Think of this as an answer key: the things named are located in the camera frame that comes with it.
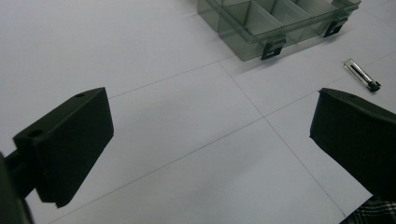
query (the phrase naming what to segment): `gray plastic box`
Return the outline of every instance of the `gray plastic box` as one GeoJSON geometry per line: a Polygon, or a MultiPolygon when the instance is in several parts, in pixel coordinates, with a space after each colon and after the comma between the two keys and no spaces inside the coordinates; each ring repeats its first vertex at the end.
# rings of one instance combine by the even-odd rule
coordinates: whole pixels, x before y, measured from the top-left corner
{"type": "Polygon", "coordinates": [[[198,13],[242,60],[338,33],[360,0],[198,0],[198,13]]]}

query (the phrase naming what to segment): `plastic organizer box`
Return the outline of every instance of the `plastic organizer box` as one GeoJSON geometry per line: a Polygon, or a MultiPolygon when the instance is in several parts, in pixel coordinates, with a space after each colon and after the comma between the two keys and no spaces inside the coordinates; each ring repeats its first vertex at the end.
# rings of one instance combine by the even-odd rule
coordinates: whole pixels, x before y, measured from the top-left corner
{"type": "Polygon", "coordinates": [[[198,0],[198,14],[242,61],[339,32],[361,0],[198,0]]]}

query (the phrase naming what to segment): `white table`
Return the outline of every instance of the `white table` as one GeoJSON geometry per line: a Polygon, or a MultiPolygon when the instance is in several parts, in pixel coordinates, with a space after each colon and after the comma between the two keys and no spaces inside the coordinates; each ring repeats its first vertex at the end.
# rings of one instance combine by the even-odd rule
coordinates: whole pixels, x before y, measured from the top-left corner
{"type": "Polygon", "coordinates": [[[115,136],[64,208],[36,223],[339,223],[371,197],[309,138],[323,87],[396,113],[396,1],[338,35],[240,62],[194,0],[2,1],[0,148],[76,93],[106,87],[115,136]],[[371,94],[342,62],[382,85],[371,94]]]}

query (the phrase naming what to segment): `black latch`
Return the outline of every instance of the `black latch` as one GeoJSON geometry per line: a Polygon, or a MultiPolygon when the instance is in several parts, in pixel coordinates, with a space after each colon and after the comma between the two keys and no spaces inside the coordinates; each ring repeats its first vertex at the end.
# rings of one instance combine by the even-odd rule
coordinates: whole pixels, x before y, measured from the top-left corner
{"type": "Polygon", "coordinates": [[[343,18],[339,21],[332,21],[332,23],[330,23],[329,28],[327,29],[323,37],[337,34],[338,32],[340,32],[341,27],[343,27],[344,23],[346,22],[347,22],[347,18],[343,18]]]}
{"type": "Polygon", "coordinates": [[[282,50],[286,43],[286,37],[284,35],[274,38],[265,44],[264,51],[262,53],[262,60],[272,58],[282,50]]]}

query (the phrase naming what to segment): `checkered cloth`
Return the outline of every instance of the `checkered cloth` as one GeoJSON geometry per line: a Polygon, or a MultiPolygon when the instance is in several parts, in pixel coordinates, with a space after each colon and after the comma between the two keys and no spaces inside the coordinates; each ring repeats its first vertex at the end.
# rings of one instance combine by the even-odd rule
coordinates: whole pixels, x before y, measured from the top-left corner
{"type": "Polygon", "coordinates": [[[396,202],[372,197],[341,224],[396,224],[396,202]]]}

